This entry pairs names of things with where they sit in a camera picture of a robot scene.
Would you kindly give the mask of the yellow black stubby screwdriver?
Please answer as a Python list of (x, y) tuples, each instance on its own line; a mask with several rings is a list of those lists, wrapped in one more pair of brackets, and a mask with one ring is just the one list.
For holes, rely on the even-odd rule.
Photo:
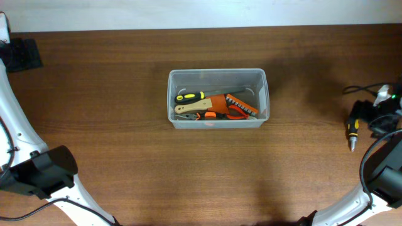
[(347, 120), (347, 136), (349, 139), (349, 147), (351, 152), (354, 152), (356, 148), (358, 130), (359, 130), (359, 120), (350, 117)]

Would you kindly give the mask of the small red side cutters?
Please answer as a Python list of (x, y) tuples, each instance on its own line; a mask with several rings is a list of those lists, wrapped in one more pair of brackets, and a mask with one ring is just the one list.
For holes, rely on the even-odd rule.
[(236, 105), (228, 106), (229, 113), (226, 117), (230, 120), (256, 120), (257, 118), (245, 113), (240, 107)]

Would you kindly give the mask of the orange screwdriver bit holder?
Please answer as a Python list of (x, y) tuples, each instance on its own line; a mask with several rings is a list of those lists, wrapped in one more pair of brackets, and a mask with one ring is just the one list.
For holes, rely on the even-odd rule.
[(251, 107), (250, 105), (246, 104), (245, 102), (241, 101), (240, 99), (234, 97), (231, 94), (227, 94), (225, 99), (230, 105), (237, 106), (238, 108), (240, 108), (243, 112), (247, 113), (248, 115), (257, 116), (257, 114), (258, 114), (258, 110), (256, 108)]

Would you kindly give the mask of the clear plastic container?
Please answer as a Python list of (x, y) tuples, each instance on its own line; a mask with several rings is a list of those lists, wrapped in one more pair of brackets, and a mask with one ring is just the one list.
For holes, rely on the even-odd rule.
[[(245, 87), (243, 92), (231, 93), (258, 110), (256, 120), (188, 121), (177, 119), (174, 108), (177, 95), (210, 92), (234, 87)], [(269, 119), (269, 92), (266, 74), (260, 68), (173, 70), (169, 74), (167, 111), (169, 121), (176, 129), (233, 129), (257, 128)]]

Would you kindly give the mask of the orange scraper wooden handle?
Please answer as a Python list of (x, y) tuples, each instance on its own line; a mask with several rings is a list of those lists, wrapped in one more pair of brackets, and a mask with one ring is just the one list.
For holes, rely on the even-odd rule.
[(196, 110), (208, 110), (220, 114), (228, 114), (229, 108), (227, 106), (225, 95), (214, 95), (206, 99), (194, 102), (192, 104), (177, 105), (174, 108), (175, 113), (182, 114)]

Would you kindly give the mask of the yellow black handled file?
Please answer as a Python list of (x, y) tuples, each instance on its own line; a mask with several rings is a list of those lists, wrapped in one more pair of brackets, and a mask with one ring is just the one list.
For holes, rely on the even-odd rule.
[(189, 93), (189, 94), (182, 94), (182, 95), (177, 95), (175, 97), (175, 103), (177, 104), (187, 104), (191, 102), (196, 102), (202, 99), (205, 99), (206, 97), (213, 96), (213, 95), (221, 95), (221, 94), (231, 94), (231, 93), (237, 93), (237, 92), (243, 92), (245, 91), (245, 87), (234, 87), (234, 88), (229, 88), (229, 89), (224, 89), (224, 90), (215, 90), (215, 91), (210, 91), (210, 92), (194, 92), (194, 93)]

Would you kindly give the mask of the orange black needle-nose pliers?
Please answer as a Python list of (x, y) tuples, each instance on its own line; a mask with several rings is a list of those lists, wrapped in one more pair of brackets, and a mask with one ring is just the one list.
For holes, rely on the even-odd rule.
[(225, 114), (220, 114), (217, 112), (206, 111), (197, 113), (182, 113), (175, 114), (177, 119), (183, 119), (188, 121), (205, 121), (205, 120), (223, 120), (225, 119)]

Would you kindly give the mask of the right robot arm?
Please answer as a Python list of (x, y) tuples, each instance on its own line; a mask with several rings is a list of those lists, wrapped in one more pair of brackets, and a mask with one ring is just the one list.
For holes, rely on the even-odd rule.
[(368, 218), (401, 206), (401, 83), (379, 83), (377, 92), (363, 89), (375, 101), (357, 101), (346, 120), (350, 150), (355, 150), (359, 121), (375, 141), (359, 166), (359, 183), (340, 201), (297, 221), (304, 226), (360, 225)]

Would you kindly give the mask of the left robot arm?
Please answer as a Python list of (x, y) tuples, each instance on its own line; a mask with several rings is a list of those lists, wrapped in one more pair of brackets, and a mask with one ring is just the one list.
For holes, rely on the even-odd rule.
[(1, 190), (47, 201), (26, 215), (1, 220), (24, 220), (55, 205), (76, 225), (118, 225), (83, 186), (71, 151), (66, 146), (50, 149), (14, 95), (8, 73), (40, 66), (35, 41), (11, 39), (7, 16), (1, 13)]

